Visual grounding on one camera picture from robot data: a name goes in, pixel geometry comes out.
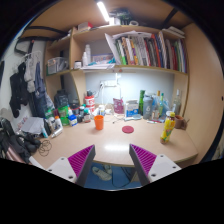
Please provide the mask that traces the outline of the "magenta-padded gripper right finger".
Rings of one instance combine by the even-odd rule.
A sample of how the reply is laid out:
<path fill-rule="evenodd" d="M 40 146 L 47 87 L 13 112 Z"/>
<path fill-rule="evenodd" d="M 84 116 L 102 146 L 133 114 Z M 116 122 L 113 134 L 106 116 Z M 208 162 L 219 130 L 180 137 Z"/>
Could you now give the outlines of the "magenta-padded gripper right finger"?
<path fill-rule="evenodd" d="M 142 186 L 180 170 L 180 167 L 166 155 L 155 155 L 134 144 L 129 145 L 129 154 Z"/>

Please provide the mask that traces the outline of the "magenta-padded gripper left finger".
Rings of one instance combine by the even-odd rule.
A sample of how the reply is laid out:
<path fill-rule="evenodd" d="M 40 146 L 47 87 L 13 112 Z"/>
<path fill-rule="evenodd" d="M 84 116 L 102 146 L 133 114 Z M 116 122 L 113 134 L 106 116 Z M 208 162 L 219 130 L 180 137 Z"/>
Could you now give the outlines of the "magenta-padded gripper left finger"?
<path fill-rule="evenodd" d="M 83 187 L 94 157 L 95 146 L 91 145 L 78 151 L 69 158 L 60 157 L 47 171 Z"/>

